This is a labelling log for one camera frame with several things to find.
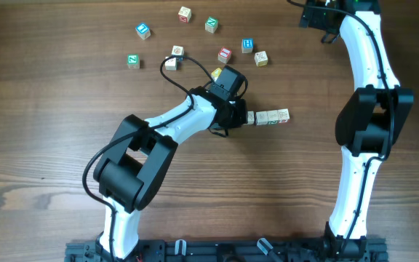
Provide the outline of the yellow letter block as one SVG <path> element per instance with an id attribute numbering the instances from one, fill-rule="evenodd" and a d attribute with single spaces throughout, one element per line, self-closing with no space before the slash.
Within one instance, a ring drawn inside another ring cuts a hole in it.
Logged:
<path id="1" fill-rule="evenodd" d="M 218 79 L 218 77 L 220 76 L 222 72 L 221 68 L 216 68 L 212 73 L 211 73 L 211 77 L 214 81 L 216 81 Z"/>

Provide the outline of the plain wooden block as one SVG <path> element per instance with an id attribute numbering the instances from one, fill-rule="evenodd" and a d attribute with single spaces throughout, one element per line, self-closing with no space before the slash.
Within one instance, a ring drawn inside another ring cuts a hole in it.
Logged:
<path id="1" fill-rule="evenodd" d="M 251 125 L 255 122 L 255 113 L 253 111 L 247 112 L 247 124 Z"/>

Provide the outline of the red I letter block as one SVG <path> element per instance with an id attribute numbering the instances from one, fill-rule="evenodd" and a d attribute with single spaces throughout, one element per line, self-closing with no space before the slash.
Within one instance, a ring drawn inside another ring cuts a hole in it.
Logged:
<path id="1" fill-rule="evenodd" d="M 222 63 L 227 64 L 229 60 L 231 59 L 231 54 L 232 54 L 232 51 L 230 49 L 222 47 L 218 53 L 218 60 Z"/>

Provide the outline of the wooden fish nine block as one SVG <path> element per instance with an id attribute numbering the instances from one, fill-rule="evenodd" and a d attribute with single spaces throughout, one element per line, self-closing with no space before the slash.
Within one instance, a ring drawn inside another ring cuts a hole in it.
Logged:
<path id="1" fill-rule="evenodd" d="M 255 124 L 257 126 L 268 124 L 268 113 L 266 111 L 258 111 L 255 113 Z"/>

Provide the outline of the yellow sided picture block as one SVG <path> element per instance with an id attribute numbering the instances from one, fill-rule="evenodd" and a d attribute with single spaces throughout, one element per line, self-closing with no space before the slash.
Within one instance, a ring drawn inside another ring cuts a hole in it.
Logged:
<path id="1" fill-rule="evenodd" d="M 266 51 L 255 53 L 255 64 L 257 67 L 266 66 L 268 64 L 268 56 Z"/>

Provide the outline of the green sided wooden block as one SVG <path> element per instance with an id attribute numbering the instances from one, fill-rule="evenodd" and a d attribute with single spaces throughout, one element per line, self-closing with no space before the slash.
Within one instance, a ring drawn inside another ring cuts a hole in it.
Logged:
<path id="1" fill-rule="evenodd" d="M 267 111 L 268 124 L 279 123 L 279 112 L 277 110 Z"/>

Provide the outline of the blue H letter block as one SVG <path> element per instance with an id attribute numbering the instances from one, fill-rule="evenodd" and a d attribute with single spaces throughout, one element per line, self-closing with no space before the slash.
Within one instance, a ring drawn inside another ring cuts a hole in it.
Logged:
<path id="1" fill-rule="evenodd" d="M 242 39 L 242 53 L 243 54 L 248 54 L 248 53 L 253 52 L 253 48 L 254 48 L 254 41 L 252 38 Z"/>

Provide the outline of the red A letter block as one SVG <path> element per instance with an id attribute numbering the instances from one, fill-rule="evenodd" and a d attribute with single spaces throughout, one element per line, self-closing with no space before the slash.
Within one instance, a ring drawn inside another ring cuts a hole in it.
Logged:
<path id="1" fill-rule="evenodd" d="M 287 123 L 290 120 L 290 113 L 287 108 L 279 109 L 277 113 L 279 116 L 279 123 Z"/>

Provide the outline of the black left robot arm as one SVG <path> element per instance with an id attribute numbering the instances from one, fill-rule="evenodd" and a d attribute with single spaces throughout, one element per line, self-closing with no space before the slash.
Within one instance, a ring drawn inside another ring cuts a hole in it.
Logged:
<path id="1" fill-rule="evenodd" d="M 93 178 L 106 206 L 105 229 L 97 243 L 107 261 L 124 261 L 139 242 L 140 212 L 156 196 L 177 147 L 192 135 L 247 123 L 246 77 L 225 66 L 206 86 L 186 91 L 185 100 L 153 118 L 125 118 L 111 142 L 93 158 Z"/>

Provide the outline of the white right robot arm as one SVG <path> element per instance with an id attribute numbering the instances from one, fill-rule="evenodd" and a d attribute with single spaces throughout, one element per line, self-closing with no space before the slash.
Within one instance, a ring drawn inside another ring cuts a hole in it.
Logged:
<path id="1" fill-rule="evenodd" d="M 300 27 L 324 31 L 324 44 L 341 38 L 348 50 L 354 93 L 335 123 L 343 163 L 325 238 L 327 256 L 361 258 L 374 180 L 402 131 L 414 95 L 400 86 L 391 69 L 377 1 L 306 1 L 301 7 Z"/>

